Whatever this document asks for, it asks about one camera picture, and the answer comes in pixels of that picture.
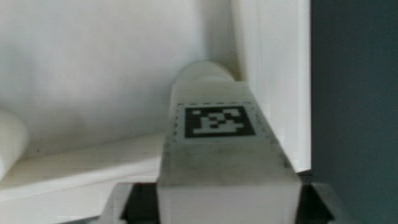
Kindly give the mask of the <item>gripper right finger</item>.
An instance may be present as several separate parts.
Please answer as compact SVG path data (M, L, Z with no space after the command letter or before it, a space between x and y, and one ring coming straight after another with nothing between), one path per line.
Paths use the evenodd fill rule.
M295 224L350 224L336 192L327 184L302 187Z

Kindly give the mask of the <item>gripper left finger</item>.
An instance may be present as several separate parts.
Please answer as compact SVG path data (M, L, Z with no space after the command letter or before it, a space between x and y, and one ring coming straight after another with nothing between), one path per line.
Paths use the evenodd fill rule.
M116 185L100 224L158 224L155 183L119 183Z

